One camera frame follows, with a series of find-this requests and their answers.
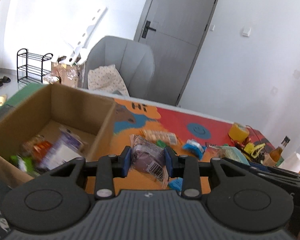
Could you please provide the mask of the purple cake packet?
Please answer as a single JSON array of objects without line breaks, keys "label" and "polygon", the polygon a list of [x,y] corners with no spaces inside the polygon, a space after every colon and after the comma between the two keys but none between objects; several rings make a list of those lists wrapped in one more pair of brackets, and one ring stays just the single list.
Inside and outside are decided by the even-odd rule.
[{"label": "purple cake packet", "polygon": [[131,169],[156,182],[162,189],[168,186],[168,172],[164,149],[140,135],[130,135],[132,148]]}]

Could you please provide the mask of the white paper cup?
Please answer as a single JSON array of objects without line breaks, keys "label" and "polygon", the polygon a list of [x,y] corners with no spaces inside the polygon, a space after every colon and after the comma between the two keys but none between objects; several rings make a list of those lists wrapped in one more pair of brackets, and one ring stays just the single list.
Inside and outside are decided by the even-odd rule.
[{"label": "white paper cup", "polygon": [[299,153],[292,153],[288,156],[280,165],[279,168],[292,171],[295,173],[300,172],[300,154]]}]

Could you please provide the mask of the colourful printed table mat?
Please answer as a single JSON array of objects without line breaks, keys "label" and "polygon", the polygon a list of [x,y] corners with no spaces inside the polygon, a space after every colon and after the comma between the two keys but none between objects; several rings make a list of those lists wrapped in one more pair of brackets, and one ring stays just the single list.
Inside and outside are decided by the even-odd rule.
[{"label": "colourful printed table mat", "polygon": [[[44,85],[29,84],[8,100],[10,110],[18,106]],[[202,145],[231,145],[228,131],[231,124],[211,117],[186,113],[171,106],[156,106],[153,102],[138,101],[133,98],[116,99],[114,129],[109,154],[120,154],[130,144],[130,135],[140,135],[143,129],[172,132],[177,136],[175,152],[184,154],[183,144],[189,139]]]}]

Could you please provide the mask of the white perforated board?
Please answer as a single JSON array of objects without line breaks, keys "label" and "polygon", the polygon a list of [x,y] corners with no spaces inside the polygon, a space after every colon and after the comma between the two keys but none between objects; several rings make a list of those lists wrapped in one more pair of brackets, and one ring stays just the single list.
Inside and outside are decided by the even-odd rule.
[{"label": "white perforated board", "polygon": [[101,6],[96,9],[95,13],[83,22],[83,30],[78,33],[75,43],[72,46],[72,52],[64,60],[65,64],[74,64],[75,62],[83,61],[86,55],[90,38],[107,12],[106,6]]}]

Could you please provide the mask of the orange white cylindrical tub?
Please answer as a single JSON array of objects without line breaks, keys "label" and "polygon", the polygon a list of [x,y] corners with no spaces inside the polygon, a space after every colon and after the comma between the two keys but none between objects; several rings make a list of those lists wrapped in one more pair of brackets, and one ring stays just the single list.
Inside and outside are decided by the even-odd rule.
[{"label": "orange white cylindrical tub", "polygon": [[54,83],[61,83],[61,78],[55,75],[52,75],[51,73],[43,76],[43,84],[54,84]]}]

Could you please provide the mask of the yellow slipper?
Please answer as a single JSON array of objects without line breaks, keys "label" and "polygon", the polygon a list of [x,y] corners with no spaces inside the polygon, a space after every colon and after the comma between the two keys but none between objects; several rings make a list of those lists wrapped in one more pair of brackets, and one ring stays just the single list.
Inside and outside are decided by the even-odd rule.
[{"label": "yellow slipper", "polygon": [[0,107],[5,104],[6,100],[7,100],[6,94],[0,96]]}]

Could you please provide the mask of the blue white snack packet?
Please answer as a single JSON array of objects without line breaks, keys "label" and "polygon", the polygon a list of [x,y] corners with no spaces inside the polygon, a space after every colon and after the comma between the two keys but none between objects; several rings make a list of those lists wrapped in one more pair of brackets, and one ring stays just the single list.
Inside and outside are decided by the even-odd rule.
[{"label": "blue white snack packet", "polygon": [[182,146],[183,150],[189,151],[194,154],[199,160],[202,160],[204,153],[207,149],[206,146],[201,145],[199,142],[189,139],[186,143]]}]

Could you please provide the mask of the brown paper bag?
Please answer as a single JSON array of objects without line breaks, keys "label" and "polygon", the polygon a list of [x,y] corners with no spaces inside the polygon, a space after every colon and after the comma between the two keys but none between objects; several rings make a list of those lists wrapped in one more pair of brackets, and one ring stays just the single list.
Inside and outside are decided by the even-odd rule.
[{"label": "brown paper bag", "polygon": [[51,63],[51,73],[60,79],[60,83],[72,88],[77,88],[80,77],[78,64],[71,64],[66,56],[61,56],[56,62]]}]

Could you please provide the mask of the green snack packet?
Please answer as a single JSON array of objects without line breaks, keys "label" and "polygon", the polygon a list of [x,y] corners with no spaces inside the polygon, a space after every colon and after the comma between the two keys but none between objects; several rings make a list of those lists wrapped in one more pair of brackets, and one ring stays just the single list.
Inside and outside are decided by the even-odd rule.
[{"label": "green snack packet", "polygon": [[157,140],[156,141],[156,145],[159,146],[160,148],[165,148],[167,145],[161,141],[161,140]]}]

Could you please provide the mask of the pale green cake packet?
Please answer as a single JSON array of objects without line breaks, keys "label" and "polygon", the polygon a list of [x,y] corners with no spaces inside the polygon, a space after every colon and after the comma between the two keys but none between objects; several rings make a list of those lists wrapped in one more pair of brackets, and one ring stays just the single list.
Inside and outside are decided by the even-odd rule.
[{"label": "pale green cake packet", "polygon": [[247,158],[243,155],[243,153],[235,147],[232,146],[210,146],[208,148],[209,152],[213,157],[218,158],[228,158],[239,163],[249,165]]}]

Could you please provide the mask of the snacks inside box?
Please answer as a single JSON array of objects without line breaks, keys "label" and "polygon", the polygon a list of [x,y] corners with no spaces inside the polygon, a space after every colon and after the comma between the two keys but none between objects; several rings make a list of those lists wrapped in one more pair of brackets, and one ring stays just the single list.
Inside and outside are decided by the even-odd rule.
[{"label": "snacks inside box", "polygon": [[72,159],[81,157],[87,143],[73,131],[59,128],[57,140],[49,142],[38,134],[23,143],[17,154],[11,155],[9,162],[33,178],[44,174]]}]

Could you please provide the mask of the grey room door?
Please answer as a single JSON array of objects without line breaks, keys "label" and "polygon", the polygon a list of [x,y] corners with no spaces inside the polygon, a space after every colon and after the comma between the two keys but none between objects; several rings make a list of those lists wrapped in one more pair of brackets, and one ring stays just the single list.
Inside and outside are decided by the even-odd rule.
[{"label": "grey room door", "polygon": [[[218,0],[146,0],[134,40],[153,51],[147,99],[176,105],[187,85]],[[142,38],[146,21],[157,31]]]}]

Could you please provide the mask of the black metal shoe rack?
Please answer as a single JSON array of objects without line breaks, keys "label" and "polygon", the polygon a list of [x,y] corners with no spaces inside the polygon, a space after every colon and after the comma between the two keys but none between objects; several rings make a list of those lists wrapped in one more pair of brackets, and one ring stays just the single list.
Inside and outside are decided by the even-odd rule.
[{"label": "black metal shoe rack", "polygon": [[43,77],[51,72],[52,53],[31,53],[26,48],[17,51],[17,82],[22,84],[43,83]]}]

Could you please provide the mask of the orange biscuit packet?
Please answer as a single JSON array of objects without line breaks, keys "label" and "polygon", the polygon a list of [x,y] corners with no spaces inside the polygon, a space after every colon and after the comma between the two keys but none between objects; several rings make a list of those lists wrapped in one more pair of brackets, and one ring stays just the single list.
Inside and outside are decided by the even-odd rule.
[{"label": "orange biscuit packet", "polygon": [[174,133],[143,129],[142,135],[149,141],[162,141],[169,145],[178,145],[177,136]]}]

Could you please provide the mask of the brown cardboard box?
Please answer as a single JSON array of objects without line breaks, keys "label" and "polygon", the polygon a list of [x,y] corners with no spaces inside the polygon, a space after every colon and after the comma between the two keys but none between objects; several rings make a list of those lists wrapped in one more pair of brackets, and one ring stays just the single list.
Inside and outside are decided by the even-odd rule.
[{"label": "brown cardboard box", "polygon": [[114,129],[116,103],[64,85],[44,85],[0,119],[0,181],[10,187],[31,180],[31,176],[10,164],[22,144],[35,135],[54,143],[61,128],[67,128],[84,142],[82,156],[96,161],[108,153]]}]

